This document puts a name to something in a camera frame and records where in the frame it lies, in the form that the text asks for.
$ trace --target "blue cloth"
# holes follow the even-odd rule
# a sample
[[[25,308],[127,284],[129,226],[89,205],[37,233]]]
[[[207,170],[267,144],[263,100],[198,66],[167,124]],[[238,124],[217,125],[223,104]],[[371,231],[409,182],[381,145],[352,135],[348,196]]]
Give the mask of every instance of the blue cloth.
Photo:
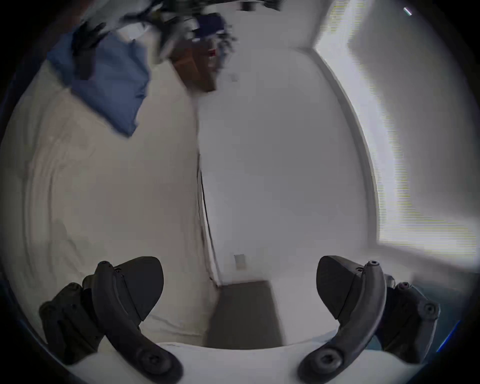
[[[74,76],[72,35],[63,35],[47,59],[74,94],[105,117],[116,131],[130,137],[137,127],[135,118],[150,80],[145,47],[108,34],[96,47],[93,75],[80,80]]]
[[[198,23],[198,29],[194,30],[195,37],[207,37],[225,29],[225,21],[219,13],[201,14],[195,18]]]

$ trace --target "screw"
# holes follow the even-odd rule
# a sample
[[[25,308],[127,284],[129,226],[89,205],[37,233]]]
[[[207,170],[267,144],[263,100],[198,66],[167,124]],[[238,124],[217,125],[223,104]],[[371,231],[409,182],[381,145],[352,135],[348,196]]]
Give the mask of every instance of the screw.
[[[155,355],[150,356],[148,360],[149,360],[150,363],[153,364],[153,365],[157,365],[158,362],[160,361],[160,359],[158,358],[158,356],[155,356]]]
[[[335,372],[342,364],[343,358],[333,348],[325,348],[317,351],[313,357],[313,368],[320,374]]]
[[[429,315],[435,313],[435,306],[431,303],[425,304],[425,307],[423,308],[425,309],[425,312],[427,312]]]
[[[409,289],[410,288],[410,283],[408,283],[407,281],[404,281],[402,283],[399,283],[398,284],[398,289]]]

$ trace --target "clothing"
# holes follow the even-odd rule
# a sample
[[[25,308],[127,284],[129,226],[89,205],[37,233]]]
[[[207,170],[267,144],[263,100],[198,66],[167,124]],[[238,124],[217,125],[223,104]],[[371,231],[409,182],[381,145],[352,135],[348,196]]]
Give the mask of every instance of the clothing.
[[[73,32],[62,36],[47,59],[64,84],[72,88],[72,93],[102,115],[117,132],[130,137],[136,129],[135,118],[150,80],[145,47],[136,41],[121,41],[114,33],[108,34],[96,47],[93,75],[81,80],[75,74],[72,36]]]

